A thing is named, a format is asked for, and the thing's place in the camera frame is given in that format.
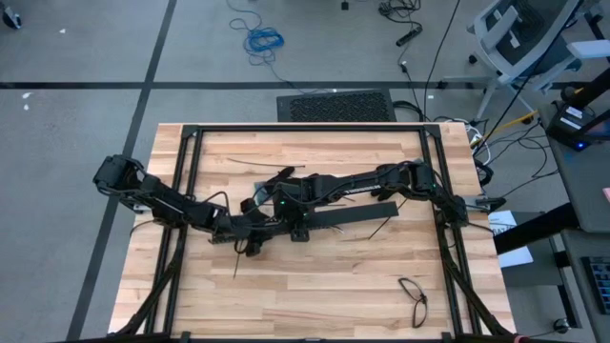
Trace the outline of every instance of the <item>concrete floor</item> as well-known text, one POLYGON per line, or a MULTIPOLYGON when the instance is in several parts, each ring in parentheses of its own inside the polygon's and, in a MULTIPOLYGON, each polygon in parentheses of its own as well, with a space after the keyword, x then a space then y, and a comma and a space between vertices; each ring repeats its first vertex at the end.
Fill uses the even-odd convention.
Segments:
MULTIPOLYGON (((0 27, 0 82, 135 82, 145 80, 157 34, 169 0, 29 0, 13 6, 24 19, 19 31, 0 27)), ((275 70, 294 81, 404 81, 396 67, 406 33, 376 13, 377 0, 352 1, 349 11, 339 0, 234 0, 256 8, 267 26, 276 27, 286 45, 277 53, 275 70)), ((432 56, 455 2, 427 0, 414 20, 424 31, 409 48, 407 61, 414 81, 425 81, 432 56)), ((437 62, 432 80, 442 75, 488 72, 468 65, 474 38, 465 31, 488 1, 463 1, 437 62)), ((223 0, 177 0, 155 81, 274 82, 264 67, 252 67, 241 48, 243 32, 231 30, 235 17, 223 0)), ((601 28, 610 35, 608 21, 601 28)), ((578 22, 566 40, 593 39, 578 22)), ((605 60, 587 61, 563 81, 589 81, 607 68, 605 60)), ((135 86, 113 90, 0 90, 0 341, 44 342, 66 338, 107 198, 91 182, 108 154, 120 153, 140 96, 135 86)), ((105 87, 89 85, 88 87, 105 87)), ((423 90, 416 90, 423 101, 423 90)), ((481 91, 430 90, 428 115, 472 118, 481 91)), ((293 90, 153 90, 133 156, 145 164, 155 128, 163 122, 274 122, 275 98, 293 90)), ((411 90, 391 90, 394 100, 413 101, 411 90)), ((526 93, 533 105, 547 96, 526 93)), ((510 100, 499 93, 488 117, 499 115, 510 100)), ((607 108, 607 102, 595 107, 607 108)), ((516 104, 506 120, 526 109, 516 104)), ((414 121, 397 111, 399 121, 414 121)), ((551 160, 546 167, 555 167, 551 160)), ((496 176, 486 191, 494 196, 529 179, 541 163, 540 151, 512 148, 494 163, 496 176)), ((506 209, 545 211, 567 201, 559 176, 514 192, 506 209)), ((106 333, 129 242, 133 215, 119 208, 82 337, 106 333)), ((549 318, 563 317, 557 299, 540 290, 509 289, 517 326, 523 333, 549 331, 549 318), (544 309, 536 320, 532 308, 544 309)))

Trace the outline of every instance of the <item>wooden tabletop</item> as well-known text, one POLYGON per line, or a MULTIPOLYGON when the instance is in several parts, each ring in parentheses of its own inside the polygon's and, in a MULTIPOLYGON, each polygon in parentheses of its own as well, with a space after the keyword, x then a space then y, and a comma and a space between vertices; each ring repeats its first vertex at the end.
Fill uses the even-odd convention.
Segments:
MULTIPOLYGON (((464 126, 440 126, 454 193, 478 195, 464 126)), ((159 125, 152 147, 148 172, 168 185, 181 130, 182 124, 159 125)), ((432 139, 430 143, 436 159, 432 139)), ((192 151, 191 145, 182 192, 192 151)), ((252 196, 254 182, 271 178, 280 168, 235 160, 304 165, 295 176, 315 172, 342 176, 420 157, 414 132, 209 132, 204 134, 194 193, 204 199, 226 191, 237 214, 239 202, 252 196)), ((369 194, 351 197, 356 202, 343 199, 338 204, 375 202, 369 194)), ((403 198, 395 195, 391 200, 399 204, 403 198)), ((216 201, 224 205, 221 197, 216 201)), ((242 256, 235 279, 233 244, 213 246, 207 233, 189 230, 173 335, 190 331, 193 337, 440 338, 441 332, 452 332, 432 206, 407 201, 399 213, 371 240, 367 238, 382 219, 341 225, 343 232, 314 231, 308 243, 278 236, 264 244, 260 255, 242 256), (411 321, 415 301, 397 283, 401 276, 416 280, 428 296, 430 312, 419 329, 411 321)), ((469 215, 471 222, 489 225, 484 214, 469 215)), ((150 219, 150 214, 137 215, 135 224, 150 219)), ((133 233, 110 332, 127 323, 150 291, 161 232, 151 223, 133 233)), ((475 290, 501 324, 513 331, 492 235, 475 227, 462 232, 475 290)), ((451 244, 449 230, 447 236, 451 244)), ((462 323, 469 332, 466 303, 461 291, 457 292, 462 323)), ((157 330, 162 326, 166 298, 165 294, 160 301, 163 311, 157 316, 157 330)))

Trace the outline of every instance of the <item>black desk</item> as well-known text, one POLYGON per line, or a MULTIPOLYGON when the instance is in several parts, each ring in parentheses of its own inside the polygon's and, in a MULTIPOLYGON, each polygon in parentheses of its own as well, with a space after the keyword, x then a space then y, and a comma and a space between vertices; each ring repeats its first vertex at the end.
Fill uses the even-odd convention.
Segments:
MULTIPOLYGON (((552 104, 539 109, 543 125, 555 111, 552 104)), ((554 139, 549 145, 570 202, 496 236, 498 253, 560 233, 565 252, 555 255, 556 264, 572 267, 594 335, 599 342, 608 341, 610 315, 601 314, 580 258, 610 256, 610 202, 602 192, 610 187, 610 142, 581 152, 554 139)))

